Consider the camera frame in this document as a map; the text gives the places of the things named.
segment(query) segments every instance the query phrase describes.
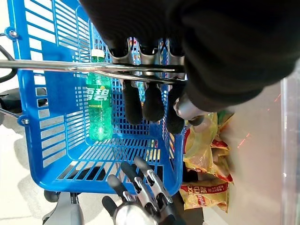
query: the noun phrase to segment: blue shopping basket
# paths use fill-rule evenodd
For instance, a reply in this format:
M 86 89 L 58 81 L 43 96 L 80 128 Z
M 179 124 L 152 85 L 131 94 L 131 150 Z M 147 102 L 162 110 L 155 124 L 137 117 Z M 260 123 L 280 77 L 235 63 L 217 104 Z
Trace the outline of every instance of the blue shopping basket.
M 7 0 L 10 36 L 16 59 L 90 62 L 90 50 L 109 53 L 87 14 L 76 0 Z M 133 58 L 139 63 L 136 41 Z M 18 80 L 25 126 L 30 172 L 34 181 L 51 191 L 113 193 L 107 184 L 110 174 L 126 188 L 134 188 L 120 169 L 143 157 L 161 177 L 170 194 L 182 181 L 183 133 L 168 133 L 165 117 L 158 123 L 143 120 L 130 125 L 124 115 L 121 86 L 112 79 L 113 138 L 103 142 L 89 138 L 89 109 L 86 73 L 19 70 Z M 144 92 L 139 84 L 140 97 Z M 167 85 L 162 87 L 166 107 Z M 39 96 L 38 90 L 46 90 Z M 39 107 L 38 100 L 47 104 Z

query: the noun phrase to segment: bottle label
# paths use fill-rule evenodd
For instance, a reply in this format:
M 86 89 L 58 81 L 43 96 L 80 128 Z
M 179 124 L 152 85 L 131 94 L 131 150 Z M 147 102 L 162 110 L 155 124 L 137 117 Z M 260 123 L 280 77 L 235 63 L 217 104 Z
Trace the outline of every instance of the bottle label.
M 89 107 L 108 108 L 112 106 L 111 89 L 106 85 L 87 84 Z

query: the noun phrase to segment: snack bag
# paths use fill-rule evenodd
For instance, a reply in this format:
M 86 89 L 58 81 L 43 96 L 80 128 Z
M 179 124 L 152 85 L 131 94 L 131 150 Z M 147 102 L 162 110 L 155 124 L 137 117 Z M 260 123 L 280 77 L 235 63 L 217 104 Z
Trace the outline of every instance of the snack bag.
M 216 136 L 215 136 L 215 138 L 214 138 L 214 140 L 212 141 L 212 143 L 210 144 L 210 146 L 211 146 L 212 148 L 224 149 L 224 150 L 227 150 L 227 151 L 230 150 L 228 144 L 227 144 L 226 142 L 224 142 L 224 141 L 219 137 L 219 135 L 216 135 Z
M 187 171 L 209 173 L 224 181 L 233 182 L 225 159 L 229 154 L 229 147 L 217 135 L 217 114 L 210 113 L 206 119 L 210 120 L 207 129 L 198 133 L 191 127 L 186 131 L 183 161 Z
M 202 171 L 208 172 L 213 166 L 210 144 L 217 134 L 218 124 L 216 113 L 209 113 L 205 117 L 211 120 L 211 124 L 207 129 L 198 133 L 191 126 L 186 131 L 183 161 L 186 163 L 187 168 L 195 170 L 200 168 Z
M 211 169 L 211 174 L 214 176 L 233 184 L 233 178 L 230 174 L 228 163 L 226 160 L 227 153 L 224 153 L 224 149 L 211 149 L 213 158 L 213 167 Z
M 217 205 L 228 212 L 228 182 L 214 179 L 183 183 L 179 192 L 184 201 L 184 210 Z

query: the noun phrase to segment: sprite bottle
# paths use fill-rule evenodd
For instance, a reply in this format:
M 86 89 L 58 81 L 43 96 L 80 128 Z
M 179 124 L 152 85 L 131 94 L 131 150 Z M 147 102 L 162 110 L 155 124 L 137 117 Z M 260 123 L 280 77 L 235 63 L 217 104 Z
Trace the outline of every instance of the sprite bottle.
M 104 52 L 92 49 L 92 62 L 104 62 Z M 109 77 L 89 72 L 87 98 L 90 115 L 90 138 L 97 141 L 111 139 L 112 127 L 112 82 Z

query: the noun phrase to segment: black sleeve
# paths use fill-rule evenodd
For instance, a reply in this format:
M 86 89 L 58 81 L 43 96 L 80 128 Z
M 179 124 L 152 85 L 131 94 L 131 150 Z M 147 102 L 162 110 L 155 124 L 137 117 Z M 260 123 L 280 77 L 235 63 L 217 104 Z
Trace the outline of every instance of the black sleeve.
M 80 2 L 106 42 L 178 36 L 186 93 L 208 112 L 254 98 L 300 56 L 300 0 Z
M 214 112 L 248 101 L 294 69 L 300 56 L 300 1 L 182 1 L 168 5 L 183 33 L 186 92 Z

